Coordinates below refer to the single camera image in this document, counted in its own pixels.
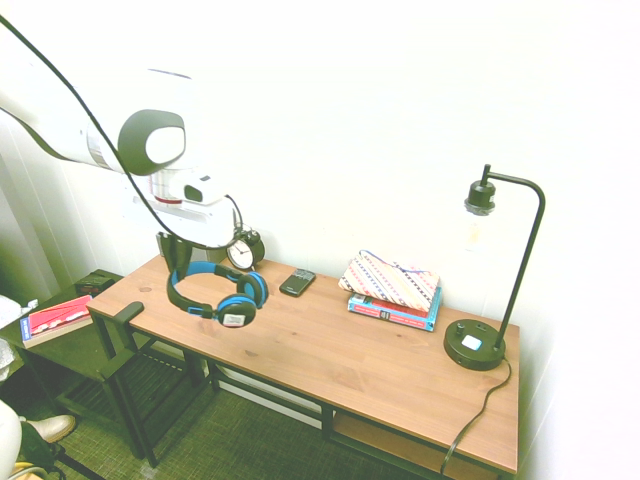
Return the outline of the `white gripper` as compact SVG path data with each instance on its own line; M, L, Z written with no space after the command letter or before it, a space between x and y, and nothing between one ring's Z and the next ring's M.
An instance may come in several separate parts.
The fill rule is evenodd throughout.
M228 244L234 234L234 207L229 199L223 198L210 205L193 202L165 204L148 199L155 214L144 205L138 195L130 196L130 220L144 225L158 233L158 249L161 256L171 251L173 272L178 280L185 278L191 262L192 244L207 247L222 247ZM168 233L179 237L173 239Z

